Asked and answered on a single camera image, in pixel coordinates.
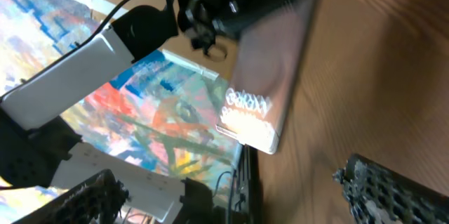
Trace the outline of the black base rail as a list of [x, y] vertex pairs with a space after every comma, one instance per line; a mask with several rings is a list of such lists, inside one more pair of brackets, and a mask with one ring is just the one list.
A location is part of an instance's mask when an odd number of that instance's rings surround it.
[[225, 223], [262, 223], [262, 203], [257, 150], [240, 145], [238, 161], [232, 173]]

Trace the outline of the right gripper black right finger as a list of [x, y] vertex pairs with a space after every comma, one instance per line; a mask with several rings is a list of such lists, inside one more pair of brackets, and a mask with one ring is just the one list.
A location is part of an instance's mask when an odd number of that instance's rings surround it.
[[448, 223], [448, 196], [359, 154], [333, 174], [357, 224]]

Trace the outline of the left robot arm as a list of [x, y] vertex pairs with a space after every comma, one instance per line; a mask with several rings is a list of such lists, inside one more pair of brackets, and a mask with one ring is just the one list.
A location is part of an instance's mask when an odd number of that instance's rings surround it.
[[83, 142], [61, 114], [185, 33], [207, 52], [216, 36], [240, 33], [290, 0], [166, 0], [105, 21], [75, 49], [1, 97], [1, 177], [7, 190], [60, 187], [64, 193], [23, 223], [114, 223], [125, 204], [160, 223], [229, 223], [230, 207], [190, 178], [171, 178]]

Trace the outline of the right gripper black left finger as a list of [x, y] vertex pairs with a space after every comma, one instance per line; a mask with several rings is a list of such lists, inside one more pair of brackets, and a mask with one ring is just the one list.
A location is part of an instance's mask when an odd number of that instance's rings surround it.
[[129, 191], [105, 169], [14, 224], [113, 224], [128, 201]]

